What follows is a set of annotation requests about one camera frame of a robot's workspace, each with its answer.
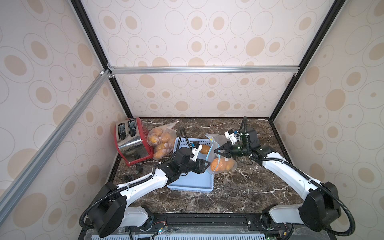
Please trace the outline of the clear zipper bag blue strip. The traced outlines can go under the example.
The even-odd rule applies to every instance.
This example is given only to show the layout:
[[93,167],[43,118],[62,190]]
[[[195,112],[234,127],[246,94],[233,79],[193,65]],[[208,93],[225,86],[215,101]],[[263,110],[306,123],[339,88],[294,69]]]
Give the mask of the clear zipper bag blue strip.
[[211,147],[207,155],[207,161],[211,163],[208,168],[208,172],[211,175],[216,175],[235,170],[238,163],[233,158],[228,159],[215,153],[215,150],[223,144],[226,144],[228,139],[224,135],[206,134],[206,137],[211,143]]

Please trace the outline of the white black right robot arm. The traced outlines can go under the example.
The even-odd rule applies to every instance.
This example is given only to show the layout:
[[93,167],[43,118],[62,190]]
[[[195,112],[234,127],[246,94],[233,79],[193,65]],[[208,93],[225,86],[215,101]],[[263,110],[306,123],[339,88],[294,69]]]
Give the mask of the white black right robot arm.
[[244,117],[237,131],[225,132],[227,142],[215,149],[215,154],[235,160],[249,157],[287,183],[304,201],[296,205],[272,205],[264,209],[259,222],[266,231],[279,224],[305,225],[314,232],[326,231],[335,236],[351,236],[356,230],[355,219],[339,199],[337,187],[322,183],[295,167],[276,150],[262,145],[258,133],[247,126]]

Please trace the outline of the clear zipper bag pink strip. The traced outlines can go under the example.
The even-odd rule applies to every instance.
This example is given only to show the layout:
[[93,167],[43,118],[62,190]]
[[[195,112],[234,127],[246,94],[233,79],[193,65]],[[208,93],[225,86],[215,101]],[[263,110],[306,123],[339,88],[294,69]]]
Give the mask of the clear zipper bag pink strip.
[[160,138],[160,143],[156,145],[153,159],[158,161],[166,157],[171,153],[175,146],[176,137],[171,136],[170,134],[165,134]]
[[177,122],[173,122],[170,124],[166,124],[163,126],[155,127],[148,133],[147,136],[147,143],[150,146],[157,146],[161,144],[162,142],[168,142],[172,137],[171,135],[173,133],[176,133],[176,131],[173,129],[173,127],[177,124]]

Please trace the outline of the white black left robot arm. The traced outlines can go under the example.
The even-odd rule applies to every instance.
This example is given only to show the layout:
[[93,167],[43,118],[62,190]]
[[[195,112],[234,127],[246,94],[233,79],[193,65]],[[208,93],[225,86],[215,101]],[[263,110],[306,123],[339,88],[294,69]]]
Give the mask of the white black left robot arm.
[[198,157],[203,145],[188,138],[185,140],[186,147],[177,146],[171,157],[151,173],[125,184],[106,183],[81,214],[79,225],[83,229],[95,229],[99,237],[104,238],[118,228],[141,227],[147,223],[150,214],[143,207],[132,208],[133,202],[190,172],[203,174],[210,166],[210,162]]

